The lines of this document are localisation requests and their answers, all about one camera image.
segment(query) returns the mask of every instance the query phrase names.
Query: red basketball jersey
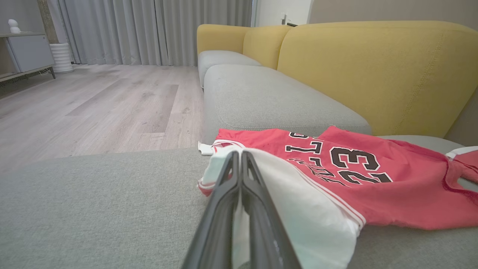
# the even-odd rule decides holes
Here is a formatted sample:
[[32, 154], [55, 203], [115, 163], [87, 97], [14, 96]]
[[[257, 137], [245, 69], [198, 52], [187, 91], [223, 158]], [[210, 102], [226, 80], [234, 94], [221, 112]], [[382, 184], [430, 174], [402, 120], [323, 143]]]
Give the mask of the red basketball jersey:
[[421, 229], [478, 226], [478, 159], [329, 127], [312, 138], [279, 129], [220, 129], [213, 146], [257, 148], [287, 160], [361, 225]]

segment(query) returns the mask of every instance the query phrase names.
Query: white fabric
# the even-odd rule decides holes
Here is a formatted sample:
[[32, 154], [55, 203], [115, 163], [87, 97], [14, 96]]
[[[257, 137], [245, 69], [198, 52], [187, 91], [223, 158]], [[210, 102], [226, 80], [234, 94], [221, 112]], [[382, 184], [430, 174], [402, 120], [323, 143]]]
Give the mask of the white fabric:
[[252, 0], [60, 0], [75, 61], [196, 66], [203, 23], [250, 26]]
[[[274, 155], [253, 148], [227, 146], [215, 160], [232, 150], [253, 154], [302, 267], [345, 269], [355, 249], [359, 225], [304, 180], [304, 174], [294, 165]], [[213, 158], [212, 163], [210, 167], [218, 170], [219, 165]], [[217, 180], [218, 173], [206, 170], [203, 182], [210, 186]], [[238, 207], [233, 232], [233, 265], [240, 265], [249, 258], [248, 218]]]
[[454, 149], [448, 152], [446, 155], [453, 160], [455, 159], [457, 155], [461, 155], [461, 154], [465, 154], [465, 153], [477, 151], [477, 150], [478, 150], [478, 146], [466, 146], [466, 147]]

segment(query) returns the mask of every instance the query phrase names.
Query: wooden floor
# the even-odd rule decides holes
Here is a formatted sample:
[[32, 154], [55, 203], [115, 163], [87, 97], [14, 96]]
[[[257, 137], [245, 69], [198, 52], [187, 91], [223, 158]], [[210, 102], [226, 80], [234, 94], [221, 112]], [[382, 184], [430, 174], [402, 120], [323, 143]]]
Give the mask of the wooden floor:
[[76, 65], [39, 79], [0, 100], [0, 173], [58, 157], [197, 146], [196, 67]]

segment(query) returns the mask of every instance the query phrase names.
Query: sofa seat cushion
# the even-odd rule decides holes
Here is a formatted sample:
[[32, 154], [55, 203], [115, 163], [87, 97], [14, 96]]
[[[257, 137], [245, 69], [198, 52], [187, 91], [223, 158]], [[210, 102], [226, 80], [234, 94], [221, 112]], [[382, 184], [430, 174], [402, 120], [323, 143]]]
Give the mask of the sofa seat cushion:
[[211, 66], [221, 64], [261, 66], [261, 64], [241, 53], [228, 50], [206, 50], [197, 57], [197, 69], [199, 71], [199, 81], [204, 88], [204, 76]]
[[197, 148], [78, 156], [0, 177], [0, 268], [180, 268], [207, 198]]
[[367, 121], [315, 89], [268, 67], [216, 65], [204, 84], [202, 142], [214, 142], [219, 128], [279, 128], [319, 136], [329, 126], [370, 134]]

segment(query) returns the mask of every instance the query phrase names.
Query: white jersey trim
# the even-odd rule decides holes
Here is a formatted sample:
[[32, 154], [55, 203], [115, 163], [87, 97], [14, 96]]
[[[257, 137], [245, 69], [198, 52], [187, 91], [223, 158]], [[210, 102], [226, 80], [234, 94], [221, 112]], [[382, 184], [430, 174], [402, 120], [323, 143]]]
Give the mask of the white jersey trim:
[[466, 154], [468, 152], [477, 151], [478, 146], [466, 146], [454, 149], [446, 154], [450, 159], [454, 160], [457, 155]]
[[212, 144], [212, 146], [218, 146], [218, 145], [223, 144], [223, 143], [229, 143], [231, 145], [236, 145], [236, 146], [239, 146], [239, 147], [242, 147], [242, 148], [246, 147], [241, 142], [237, 142], [237, 141], [233, 141], [233, 140], [227, 140], [227, 139], [216, 139], [214, 141], [214, 143]]

